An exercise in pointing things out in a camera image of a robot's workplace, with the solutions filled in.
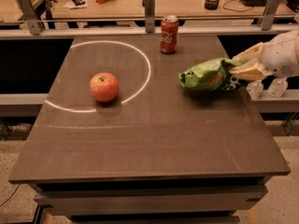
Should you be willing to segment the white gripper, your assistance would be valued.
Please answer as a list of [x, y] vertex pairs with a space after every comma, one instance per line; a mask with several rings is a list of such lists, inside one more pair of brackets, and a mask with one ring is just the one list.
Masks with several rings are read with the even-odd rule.
[[[299, 31], [292, 30], [288, 33], [275, 36], [265, 47], [260, 42], [233, 57], [233, 61], [245, 63], [234, 67], [230, 74], [246, 81], [263, 80], [263, 65], [275, 77], [299, 76]], [[247, 63], [252, 59], [260, 58], [262, 63]]]

